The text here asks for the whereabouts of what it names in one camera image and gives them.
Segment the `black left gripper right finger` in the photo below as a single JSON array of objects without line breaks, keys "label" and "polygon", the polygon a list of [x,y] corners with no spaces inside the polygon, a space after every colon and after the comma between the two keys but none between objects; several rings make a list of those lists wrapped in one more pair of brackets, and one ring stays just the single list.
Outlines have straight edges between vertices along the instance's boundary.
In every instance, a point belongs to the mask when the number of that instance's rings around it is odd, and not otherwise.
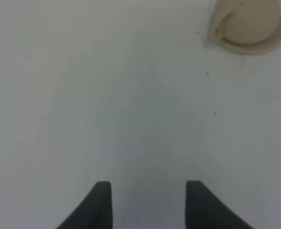
[{"label": "black left gripper right finger", "polygon": [[223,204],[201,181],[186,182],[187,229],[250,229],[247,222]]}]

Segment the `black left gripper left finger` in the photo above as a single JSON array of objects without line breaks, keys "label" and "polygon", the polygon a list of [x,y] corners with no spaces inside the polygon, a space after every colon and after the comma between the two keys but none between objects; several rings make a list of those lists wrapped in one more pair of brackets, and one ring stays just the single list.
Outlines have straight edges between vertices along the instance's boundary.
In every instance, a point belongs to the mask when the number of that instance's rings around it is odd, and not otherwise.
[{"label": "black left gripper left finger", "polygon": [[112,229],[112,187],[109,181],[97,182],[79,206],[57,229]]}]

